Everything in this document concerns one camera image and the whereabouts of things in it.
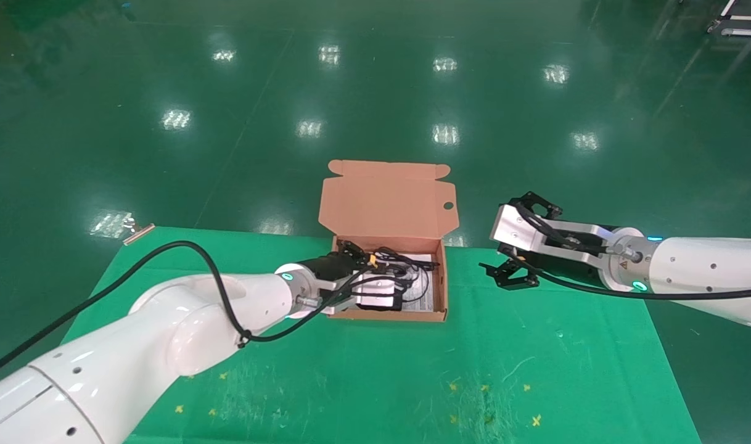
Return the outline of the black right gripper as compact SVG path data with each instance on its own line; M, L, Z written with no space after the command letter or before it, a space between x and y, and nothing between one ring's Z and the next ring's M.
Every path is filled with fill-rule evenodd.
M508 205L520 205L545 220L556 220L564 213L558 205L552 204L549 200L543 199L532 191L508 200ZM541 208L545 213L537 213L536 207ZM603 284L600 269L581 261L524 250L522 256L517 258L518 261L508 258L500 266L482 262L478 265L485 270L485 274L489 278L492 278L497 287L504 290L535 289L539 286L539 276L525 269L519 264L520 261L527 262L533 267L559 278L567 278L584 284Z

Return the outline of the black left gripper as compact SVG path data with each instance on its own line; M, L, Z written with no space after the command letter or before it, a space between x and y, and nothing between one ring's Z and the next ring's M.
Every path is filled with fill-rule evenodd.
M357 272L364 271L372 261L373 253L367 252L350 240L337 239L338 253L313 260L313 274L316 279L324 282L347 281ZM361 310L401 311L403 309L403 295L364 294L358 296L358 307Z

